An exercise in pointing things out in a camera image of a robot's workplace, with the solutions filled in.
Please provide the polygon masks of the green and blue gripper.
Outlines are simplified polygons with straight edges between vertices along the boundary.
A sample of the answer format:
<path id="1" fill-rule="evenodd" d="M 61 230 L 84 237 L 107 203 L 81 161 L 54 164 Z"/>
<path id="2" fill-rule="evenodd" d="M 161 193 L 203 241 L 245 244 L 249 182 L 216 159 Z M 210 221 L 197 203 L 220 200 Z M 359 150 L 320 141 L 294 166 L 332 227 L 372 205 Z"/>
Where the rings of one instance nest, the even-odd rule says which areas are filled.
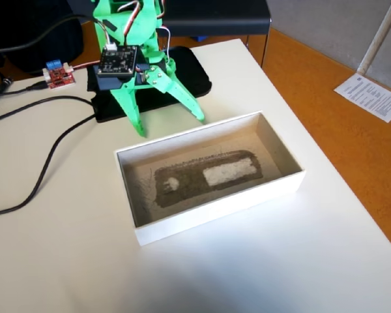
<path id="1" fill-rule="evenodd" d="M 146 132 L 136 102 L 136 86 L 151 85 L 161 93 L 170 94 L 197 120 L 205 120 L 198 101 L 176 76 L 176 64 L 172 58 L 164 51 L 155 53 L 160 55 L 161 59 L 159 62 L 150 63 L 141 48 L 104 48 L 100 62 L 96 65 L 99 89 L 111 90 L 111 95 L 142 137 L 145 137 Z"/>

